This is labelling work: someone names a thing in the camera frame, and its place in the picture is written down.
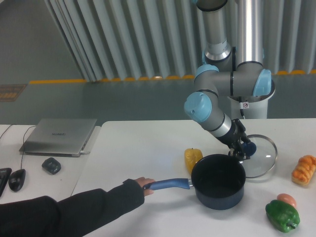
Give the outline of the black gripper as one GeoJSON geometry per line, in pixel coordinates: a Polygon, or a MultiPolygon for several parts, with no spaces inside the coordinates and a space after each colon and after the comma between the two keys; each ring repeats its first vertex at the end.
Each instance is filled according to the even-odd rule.
{"type": "Polygon", "coordinates": [[[231,128],[223,136],[223,143],[230,148],[228,155],[238,160],[248,160],[250,159],[248,144],[251,141],[245,133],[246,128],[238,118],[231,122],[231,128]]]}

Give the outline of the forearm in black sleeve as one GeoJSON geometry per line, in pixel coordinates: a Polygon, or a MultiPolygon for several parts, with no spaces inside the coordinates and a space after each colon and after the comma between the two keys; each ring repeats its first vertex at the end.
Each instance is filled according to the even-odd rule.
{"type": "Polygon", "coordinates": [[[1,204],[2,237],[82,237],[140,207],[144,190],[132,179],[106,192],[95,189],[61,201],[42,196],[1,204]]]}

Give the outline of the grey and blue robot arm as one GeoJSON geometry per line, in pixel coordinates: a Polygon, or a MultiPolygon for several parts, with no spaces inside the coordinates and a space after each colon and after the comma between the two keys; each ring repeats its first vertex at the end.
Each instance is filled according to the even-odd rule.
{"type": "Polygon", "coordinates": [[[204,130],[228,146],[230,155],[250,159],[256,146],[239,119],[229,118],[218,105],[220,96],[265,97],[273,90],[272,74],[263,66],[263,19],[259,0],[237,1],[237,45],[227,41],[225,0],[198,0],[207,28],[205,63],[196,72],[194,92],[185,113],[204,130]]]}

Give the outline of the person's hand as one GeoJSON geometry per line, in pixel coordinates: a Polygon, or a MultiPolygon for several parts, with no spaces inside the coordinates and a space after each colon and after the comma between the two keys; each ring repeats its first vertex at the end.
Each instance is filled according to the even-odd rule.
{"type": "MultiPolygon", "coordinates": [[[[139,177],[137,179],[135,179],[135,181],[139,184],[139,186],[142,188],[144,187],[146,184],[152,183],[155,180],[151,179],[151,178],[145,178],[145,177],[139,177]]],[[[148,195],[152,195],[154,193],[153,190],[150,189],[143,189],[143,193],[144,196],[148,196],[148,195]]]]}

